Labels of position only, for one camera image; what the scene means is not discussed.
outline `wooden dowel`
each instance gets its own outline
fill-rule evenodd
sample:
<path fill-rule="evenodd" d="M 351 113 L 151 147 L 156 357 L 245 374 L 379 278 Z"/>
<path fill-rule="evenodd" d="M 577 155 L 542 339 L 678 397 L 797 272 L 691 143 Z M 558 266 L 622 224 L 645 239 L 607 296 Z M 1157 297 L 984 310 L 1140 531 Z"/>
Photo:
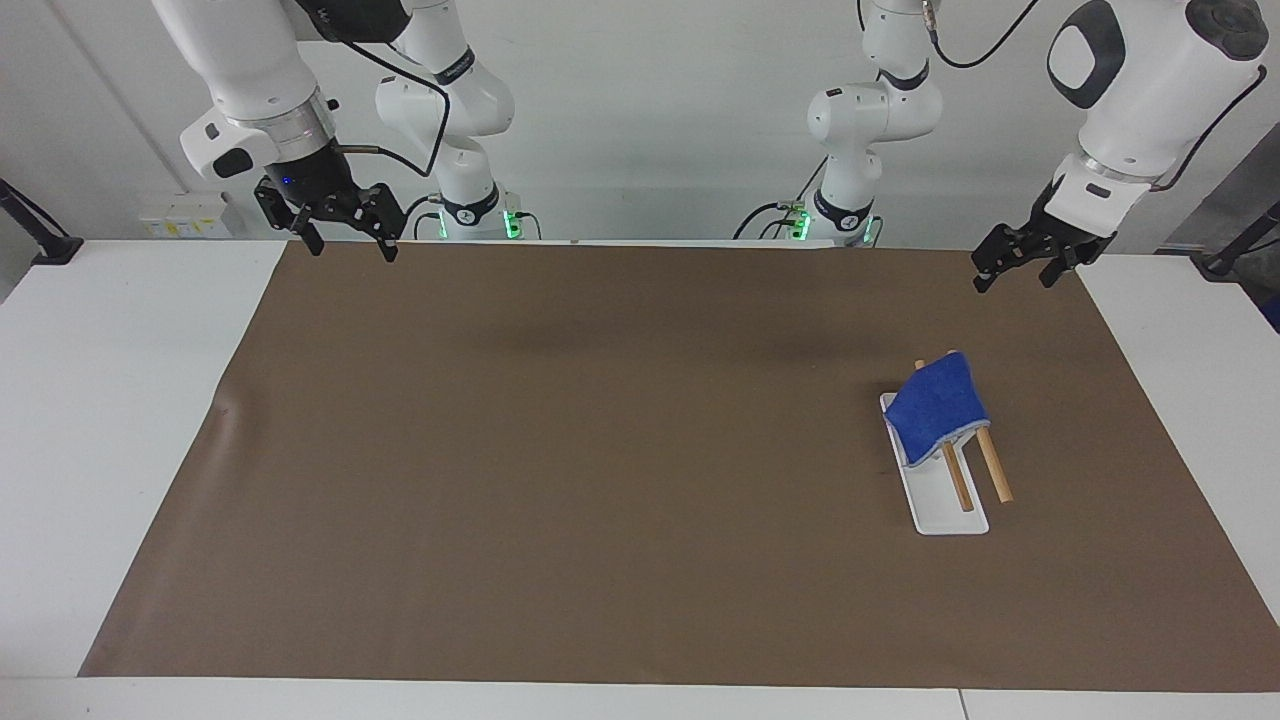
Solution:
<path fill-rule="evenodd" d="M 982 446 L 982 457 L 987 461 L 987 470 L 991 471 L 991 482 L 996 486 L 1000 502 L 1012 502 L 1014 491 L 1009 487 L 1005 466 L 996 454 L 996 441 L 991 439 L 991 428 L 978 428 L 978 445 Z"/>
<path fill-rule="evenodd" d="M 915 361 L 915 369 L 924 366 L 924 360 Z M 973 512 L 973 497 L 969 496 L 969 486 L 964 482 L 964 473 L 960 470 L 960 457 L 956 448 L 950 442 L 942 443 L 942 457 L 947 461 L 947 471 L 951 473 L 951 484 L 956 488 L 956 497 L 960 498 L 960 510 Z"/>

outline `electrical outlet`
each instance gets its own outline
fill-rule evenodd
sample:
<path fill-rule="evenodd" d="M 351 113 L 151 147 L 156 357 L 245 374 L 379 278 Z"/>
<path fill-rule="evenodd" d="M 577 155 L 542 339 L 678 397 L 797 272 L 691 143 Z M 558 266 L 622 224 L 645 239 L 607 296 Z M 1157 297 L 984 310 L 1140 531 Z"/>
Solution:
<path fill-rule="evenodd" d="M 220 193 L 187 193 L 143 202 L 138 220 L 151 237 L 232 238 L 244 223 Z"/>

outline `white table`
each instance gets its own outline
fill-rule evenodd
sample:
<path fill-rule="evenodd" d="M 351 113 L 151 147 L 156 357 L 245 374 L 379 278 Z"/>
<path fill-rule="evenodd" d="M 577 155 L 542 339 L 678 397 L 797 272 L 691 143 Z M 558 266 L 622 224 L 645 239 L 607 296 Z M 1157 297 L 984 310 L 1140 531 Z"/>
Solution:
<path fill-rule="evenodd" d="M 0 717 L 1280 717 L 1280 694 L 74 679 L 282 242 L 91 242 L 0 305 Z M 1172 258 L 1084 272 L 1280 618 L 1280 338 Z"/>

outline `blue towel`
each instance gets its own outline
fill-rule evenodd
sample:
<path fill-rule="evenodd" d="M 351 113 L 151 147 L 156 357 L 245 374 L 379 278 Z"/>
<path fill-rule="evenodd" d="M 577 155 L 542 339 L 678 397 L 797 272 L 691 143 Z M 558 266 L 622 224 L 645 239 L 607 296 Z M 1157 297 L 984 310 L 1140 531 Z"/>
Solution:
<path fill-rule="evenodd" d="M 884 416 L 902 441 L 908 468 L 928 460 L 942 443 L 991 424 L 963 352 L 951 352 L 916 370 Z"/>
<path fill-rule="evenodd" d="M 1262 304 L 1262 316 L 1271 323 L 1271 327 L 1280 332 L 1280 295 Z"/>

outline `black stand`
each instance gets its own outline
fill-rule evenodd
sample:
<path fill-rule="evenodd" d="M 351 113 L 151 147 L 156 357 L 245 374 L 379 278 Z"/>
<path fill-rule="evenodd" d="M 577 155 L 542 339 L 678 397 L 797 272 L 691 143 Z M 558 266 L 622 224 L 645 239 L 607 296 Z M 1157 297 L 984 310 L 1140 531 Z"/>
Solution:
<path fill-rule="evenodd" d="M 60 237 L 50 232 L 3 178 L 0 178 L 0 206 L 40 245 L 41 254 L 31 261 L 32 265 L 65 265 L 84 245 L 83 238 Z"/>
<path fill-rule="evenodd" d="M 1192 263 L 1204 275 L 1204 279 L 1210 282 L 1231 282 L 1234 279 L 1231 270 L 1235 268 L 1235 261 L 1262 240 L 1262 236 L 1275 229 L 1277 224 L 1280 224 L 1280 201 L 1268 208 L 1261 218 L 1253 220 L 1226 247 L 1213 255 L 1192 255 Z"/>

